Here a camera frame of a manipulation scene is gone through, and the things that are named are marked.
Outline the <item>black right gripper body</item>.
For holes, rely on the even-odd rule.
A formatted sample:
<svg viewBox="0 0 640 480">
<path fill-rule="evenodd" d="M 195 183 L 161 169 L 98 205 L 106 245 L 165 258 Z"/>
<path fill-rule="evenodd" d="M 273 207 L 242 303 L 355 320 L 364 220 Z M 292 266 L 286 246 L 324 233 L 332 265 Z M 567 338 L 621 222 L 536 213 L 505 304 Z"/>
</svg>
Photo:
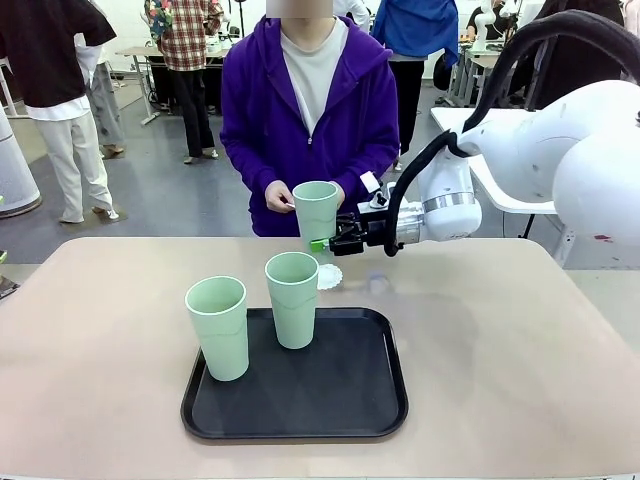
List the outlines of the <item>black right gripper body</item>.
<svg viewBox="0 0 640 480">
<path fill-rule="evenodd" d="M 362 208 L 359 213 L 359 221 L 364 232 L 364 244 L 367 247 L 398 248 L 396 233 L 398 218 L 398 209 Z"/>
</svg>

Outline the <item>person's right hand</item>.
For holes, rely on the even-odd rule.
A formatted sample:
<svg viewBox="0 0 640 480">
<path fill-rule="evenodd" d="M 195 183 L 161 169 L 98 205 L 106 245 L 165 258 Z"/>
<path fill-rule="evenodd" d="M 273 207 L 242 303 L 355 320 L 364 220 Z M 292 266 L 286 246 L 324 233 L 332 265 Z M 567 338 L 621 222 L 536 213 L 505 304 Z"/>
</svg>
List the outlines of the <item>person's right hand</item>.
<svg viewBox="0 0 640 480">
<path fill-rule="evenodd" d="M 291 191 L 282 181 L 271 182 L 265 189 L 266 206 L 276 213 L 289 213 L 295 209 Z"/>
</svg>

